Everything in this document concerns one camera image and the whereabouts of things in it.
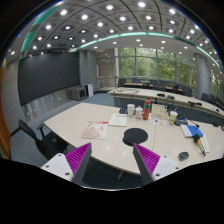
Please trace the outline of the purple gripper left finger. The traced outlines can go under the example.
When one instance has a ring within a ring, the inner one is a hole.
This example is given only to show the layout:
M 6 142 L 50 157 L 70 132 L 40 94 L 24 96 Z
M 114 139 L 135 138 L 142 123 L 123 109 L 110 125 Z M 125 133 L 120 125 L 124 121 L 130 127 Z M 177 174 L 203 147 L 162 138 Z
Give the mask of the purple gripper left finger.
M 67 154 L 58 153 L 42 169 L 80 185 L 91 157 L 91 144 L 87 143 Z

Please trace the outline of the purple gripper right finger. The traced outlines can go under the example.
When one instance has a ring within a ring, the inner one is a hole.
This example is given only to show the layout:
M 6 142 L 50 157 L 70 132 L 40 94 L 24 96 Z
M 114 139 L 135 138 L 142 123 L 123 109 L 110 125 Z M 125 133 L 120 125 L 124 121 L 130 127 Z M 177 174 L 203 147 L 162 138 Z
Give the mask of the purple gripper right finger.
M 170 157 L 159 156 L 138 144 L 133 145 L 133 155 L 144 185 L 180 170 L 178 165 Z

